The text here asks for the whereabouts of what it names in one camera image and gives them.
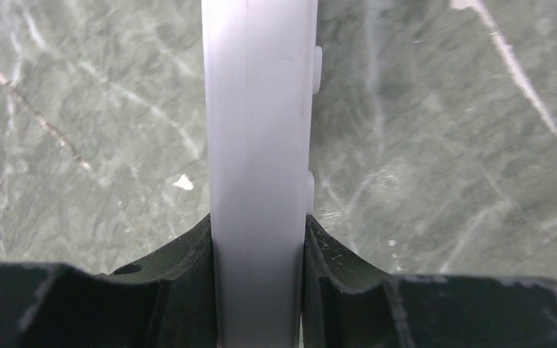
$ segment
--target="dark object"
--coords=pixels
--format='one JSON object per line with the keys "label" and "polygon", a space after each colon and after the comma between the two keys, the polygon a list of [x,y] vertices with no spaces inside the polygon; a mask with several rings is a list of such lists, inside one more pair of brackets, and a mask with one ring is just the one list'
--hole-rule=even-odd
{"label": "dark object", "polygon": [[[111,275],[0,264],[0,347],[216,347],[210,218]],[[557,347],[557,283],[390,275],[306,225],[305,347]]]}

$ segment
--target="marble countertop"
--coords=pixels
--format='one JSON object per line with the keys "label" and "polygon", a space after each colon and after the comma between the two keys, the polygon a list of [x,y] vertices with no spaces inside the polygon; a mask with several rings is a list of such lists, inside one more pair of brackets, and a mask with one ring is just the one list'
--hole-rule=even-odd
{"label": "marble countertop", "polygon": [[[199,1],[0,1],[0,261],[209,210]],[[393,273],[557,279],[557,0],[320,0],[315,216]]]}

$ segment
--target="stone floor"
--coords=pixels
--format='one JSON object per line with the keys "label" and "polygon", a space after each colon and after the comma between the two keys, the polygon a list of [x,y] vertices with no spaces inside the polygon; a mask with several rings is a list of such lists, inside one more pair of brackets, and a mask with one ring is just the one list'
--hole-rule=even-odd
{"label": "stone floor", "polygon": [[[318,45],[330,233],[557,278],[557,0],[320,0]],[[206,215],[202,62],[199,0],[0,1],[0,260],[109,272]]]}

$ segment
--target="gray marble surface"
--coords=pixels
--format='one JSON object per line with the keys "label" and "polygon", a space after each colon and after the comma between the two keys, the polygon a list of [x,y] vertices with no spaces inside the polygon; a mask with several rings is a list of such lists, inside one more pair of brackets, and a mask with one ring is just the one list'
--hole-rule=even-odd
{"label": "gray marble surface", "polygon": [[[557,278],[557,0],[320,0],[315,215],[376,266]],[[209,210],[199,1],[0,1],[0,260]]]}

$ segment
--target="black plastic mount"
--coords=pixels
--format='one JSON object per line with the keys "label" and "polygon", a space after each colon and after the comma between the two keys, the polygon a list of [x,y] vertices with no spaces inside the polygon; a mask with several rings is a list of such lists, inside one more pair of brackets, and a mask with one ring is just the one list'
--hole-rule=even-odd
{"label": "black plastic mount", "polygon": [[[556,281],[390,275],[311,216],[304,255],[307,348],[557,347]],[[110,275],[0,264],[0,347],[217,347],[210,217]]]}

